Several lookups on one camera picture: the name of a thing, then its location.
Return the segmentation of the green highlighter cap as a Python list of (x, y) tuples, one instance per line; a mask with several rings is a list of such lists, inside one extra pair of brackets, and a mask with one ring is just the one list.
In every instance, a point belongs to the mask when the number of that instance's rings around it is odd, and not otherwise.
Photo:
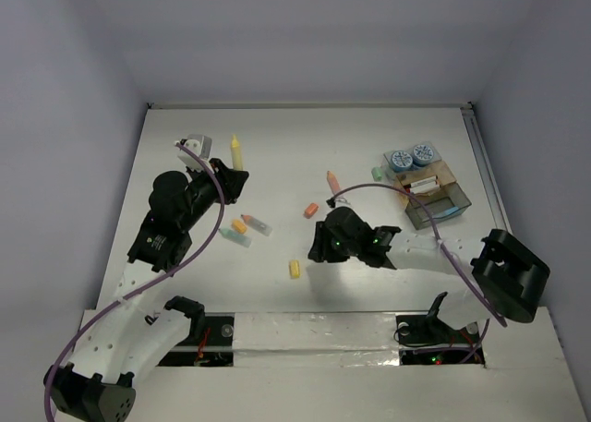
[(371, 169), (371, 175), (374, 182), (380, 182), (383, 180), (383, 172), (381, 171), (381, 168), (378, 166), (374, 166)]

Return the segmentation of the blue patterned tape roll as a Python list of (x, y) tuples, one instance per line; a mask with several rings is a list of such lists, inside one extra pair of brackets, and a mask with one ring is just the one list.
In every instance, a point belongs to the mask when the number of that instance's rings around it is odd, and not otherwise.
[(389, 157), (389, 165), (395, 173), (409, 171), (413, 164), (413, 157), (407, 151), (393, 151)]

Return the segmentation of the green highlighter pen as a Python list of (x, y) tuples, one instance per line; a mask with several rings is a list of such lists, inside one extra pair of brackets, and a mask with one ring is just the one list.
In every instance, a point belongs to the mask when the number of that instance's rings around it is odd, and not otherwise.
[(251, 245), (251, 239), (247, 235), (240, 234), (234, 229), (219, 228), (218, 232), (224, 239), (231, 241), (241, 247), (250, 247)]

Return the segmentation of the yellow highlighter cap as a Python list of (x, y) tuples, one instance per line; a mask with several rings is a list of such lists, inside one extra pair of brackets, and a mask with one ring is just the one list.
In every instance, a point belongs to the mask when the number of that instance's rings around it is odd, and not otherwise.
[(291, 279), (298, 279), (301, 276), (300, 263), (296, 259), (292, 259), (288, 262), (288, 270)]

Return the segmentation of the black whiteboard marker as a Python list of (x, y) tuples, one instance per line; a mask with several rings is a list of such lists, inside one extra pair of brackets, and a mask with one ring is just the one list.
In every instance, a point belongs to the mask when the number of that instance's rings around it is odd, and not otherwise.
[(415, 182), (411, 182), (410, 186), (411, 187), (416, 187), (416, 186), (420, 186), (420, 185), (425, 185), (425, 184), (429, 184), (429, 183), (436, 183), (437, 182), (437, 176), (433, 175), (430, 177), (426, 177), (420, 180), (417, 180)]

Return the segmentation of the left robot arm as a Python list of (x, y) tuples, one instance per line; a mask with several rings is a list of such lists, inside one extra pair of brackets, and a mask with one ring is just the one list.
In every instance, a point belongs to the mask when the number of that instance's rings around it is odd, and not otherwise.
[(179, 267), (194, 260), (190, 230), (213, 205), (239, 198), (248, 172), (212, 158), (210, 168), (168, 171), (152, 183), (149, 211), (115, 289), (113, 302), (70, 342), (44, 379), (48, 412), (80, 421), (124, 421), (138, 384), (177, 344), (205, 332), (204, 306), (161, 292)]

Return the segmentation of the orange highlighter cap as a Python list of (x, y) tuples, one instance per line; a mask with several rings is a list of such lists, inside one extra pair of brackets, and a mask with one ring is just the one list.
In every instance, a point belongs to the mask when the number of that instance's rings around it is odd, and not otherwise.
[(310, 203), (304, 210), (304, 216), (309, 219), (313, 217), (319, 210), (319, 205), (316, 203)]

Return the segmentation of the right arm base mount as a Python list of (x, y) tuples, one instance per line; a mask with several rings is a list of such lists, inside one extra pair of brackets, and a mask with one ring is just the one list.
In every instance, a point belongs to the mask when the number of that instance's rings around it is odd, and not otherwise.
[(482, 334), (466, 327), (454, 330), (439, 320), (440, 306), (447, 293), (439, 294), (422, 314), (399, 314), (392, 338), (399, 345), (402, 366), (486, 364)]

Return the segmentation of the red whiteboard marker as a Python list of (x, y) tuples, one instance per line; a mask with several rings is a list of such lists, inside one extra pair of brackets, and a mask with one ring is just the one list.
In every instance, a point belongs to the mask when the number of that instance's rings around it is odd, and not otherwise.
[[(439, 185), (439, 183), (438, 183), (438, 182), (436, 182), (436, 183), (430, 183), (430, 184), (438, 184), (438, 185)], [(420, 185), (420, 186), (422, 186), (422, 185)], [(405, 191), (406, 191), (406, 192), (407, 192), (407, 189), (408, 189), (409, 187), (410, 187), (410, 186), (408, 186), (408, 187), (405, 189)], [(416, 195), (416, 196), (417, 196), (417, 195)]]

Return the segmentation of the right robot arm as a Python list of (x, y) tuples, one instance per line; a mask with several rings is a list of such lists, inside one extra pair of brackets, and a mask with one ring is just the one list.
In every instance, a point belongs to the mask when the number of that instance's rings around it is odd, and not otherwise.
[(397, 226), (372, 227), (339, 207), (316, 223), (308, 259), (351, 258), (376, 269), (458, 276), (464, 290), (439, 293), (425, 318), (427, 334), (437, 341), (481, 320), (533, 322), (550, 275), (540, 257), (501, 229), (480, 240), (418, 235)]

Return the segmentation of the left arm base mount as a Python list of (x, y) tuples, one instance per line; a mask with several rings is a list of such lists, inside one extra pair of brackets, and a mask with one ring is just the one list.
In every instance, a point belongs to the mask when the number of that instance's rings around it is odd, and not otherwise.
[(200, 302), (179, 295), (168, 300), (164, 309), (179, 311), (190, 320), (190, 326), (188, 336), (164, 356), (159, 367), (234, 365), (234, 314), (207, 313)]

